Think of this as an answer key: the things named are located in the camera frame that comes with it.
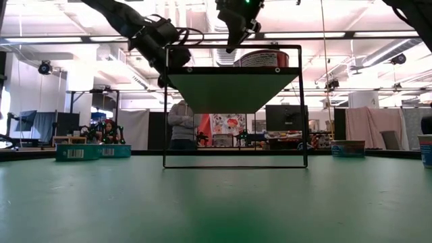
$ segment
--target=table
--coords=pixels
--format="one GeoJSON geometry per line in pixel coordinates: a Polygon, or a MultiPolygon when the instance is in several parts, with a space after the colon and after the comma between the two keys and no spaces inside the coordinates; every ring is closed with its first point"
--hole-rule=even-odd
{"type": "MultiPolygon", "coordinates": [[[[160,156],[0,163],[0,242],[430,242],[419,160],[310,156],[309,169],[162,169],[160,156]]],[[[167,157],[302,163],[302,157],[167,157]]]]}
{"type": "Polygon", "coordinates": [[[86,144],[87,138],[77,136],[54,136],[53,146],[55,146],[56,143],[61,143],[62,141],[67,141],[67,144],[86,144]]]}
{"type": "Polygon", "coordinates": [[[256,148],[251,148],[251,147],[198,147],[197,148],[199,151],[261,151],[263,148],[261,147],[256,147],[256,148]]]}

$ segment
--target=red can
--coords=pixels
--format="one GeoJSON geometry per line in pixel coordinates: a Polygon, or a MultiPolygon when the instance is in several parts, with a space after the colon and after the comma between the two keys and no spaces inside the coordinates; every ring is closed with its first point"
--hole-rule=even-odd
{"type": "Polygon", "coordinates": [[[287,68],[290,56],[278,50],[259,50],[243,55],[235,67],[287,68]]]}

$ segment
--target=barcode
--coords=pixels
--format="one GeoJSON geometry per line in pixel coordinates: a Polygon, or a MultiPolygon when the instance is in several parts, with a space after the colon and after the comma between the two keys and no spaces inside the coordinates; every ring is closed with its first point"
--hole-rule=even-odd
{"type": "Polygon", "coordinates": [[[104,148],[102,150],[103,156],[114,156],[114,148],[104,148]]]}
{"type": "Polygon", "coordinates": [[[70,149],[67,151],[68,159],[82,159],[84,158],[84,149],[70,149]]]}

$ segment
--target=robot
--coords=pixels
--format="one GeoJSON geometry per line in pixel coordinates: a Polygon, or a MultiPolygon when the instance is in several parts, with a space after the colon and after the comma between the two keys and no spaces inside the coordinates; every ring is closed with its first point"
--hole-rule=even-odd
{"type": "Polygon", "coordinates": [[[196,145],[197,145],[197,146],[200,146],[200,145],[201,145],[201,141],[203,141],[203,140],[204,140],[204,146],[207,146],[207,143],[209,142],[209,137],[206,136],[206,135],[204,134],[204,132],[199,132],[199,133],[196,135],[196,145]]]}
{"type": "MultiPolygon", "coordinates": [[[[265,0],[215,0],[219,10],[218,18],[227,24],[229,30],[228,45],[239,45],[252,33],[259,32],[261,24],[256,18],[265,0]]],[[[395,14],[412,26],[423,39],[429,50],[432,50],[432,1],[431,0],[383,0],[393,8],[395,14]]],[[[141,16],[129,5],[114,0],[82,0],[89,7],[103,14],[111,27],[123,37],[129,39],[129,50],[137,49],[159,73],[166,64],[165,47],[179,42],[184,45],[191,28],[176,28],[171,20],[158,15],[158,21],[141,16]]],[[[187,49],[172,49],[169,53],[169,67],[182,67],[190,61],[191,54],[187,49]]],[[[158,85],[175,88],[171,81],[159,77],[158,85]]]]}

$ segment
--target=chair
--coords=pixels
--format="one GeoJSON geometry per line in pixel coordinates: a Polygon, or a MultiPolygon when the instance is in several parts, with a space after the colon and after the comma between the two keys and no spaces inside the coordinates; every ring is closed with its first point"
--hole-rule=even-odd
{"type": "Polygon", "coordinates": [[[381,132],[384,139],[385,149],[387,150],[402,150],[402,144],[399,141],[396,131],[381,132]]]}

